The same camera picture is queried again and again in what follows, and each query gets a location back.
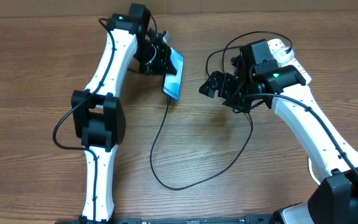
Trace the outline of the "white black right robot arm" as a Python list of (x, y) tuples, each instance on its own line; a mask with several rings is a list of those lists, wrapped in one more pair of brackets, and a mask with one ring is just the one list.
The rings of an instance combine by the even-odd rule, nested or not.
[(239, 49), (234, 73), (213, 72), (200, 93), (218, 96), (238, 113), (265, 104), (291, 129), (314, 164), (318, 187), (306, 202), (256, 217), (259, 223), (358, 223), (358, 152), (313, 97), (311, 77), (280, 39)]

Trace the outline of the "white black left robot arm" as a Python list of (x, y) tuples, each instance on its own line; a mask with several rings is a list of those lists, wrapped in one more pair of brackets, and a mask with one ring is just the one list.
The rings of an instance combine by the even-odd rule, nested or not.
[(63, 122), (72, 116), (77, 148), (86, 158), (86, 201), (76, 223), (113, 223), (112, 181), (114, 157), (126, 132), (126, 119), (120, 102), (122, 83), (129, 64), (139, 62), (139, 73), (163, 76), (162, 93), (169, 100), (180, 95), (184, 58), (168, 45), (168, 32), (150, 28), (151, 12), (133, 3), (128, 14), (100, 18), (106, 29), (106, 45), (99, 65), (84, 90), (71, 96), (71, 110), (56, 124), (52, 139)]

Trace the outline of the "blue Galaxy smartphone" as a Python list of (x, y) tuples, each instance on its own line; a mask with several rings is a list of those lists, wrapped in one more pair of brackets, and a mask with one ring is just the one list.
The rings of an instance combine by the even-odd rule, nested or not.
[(181, 79), (183, 75), (184, 58), (175, 49), (170, 48), (170, 60), (176, 69), (176, 74), (167, 73), (164, 77), (162, 92), (167, 96), (178, 100), (180, 96)]

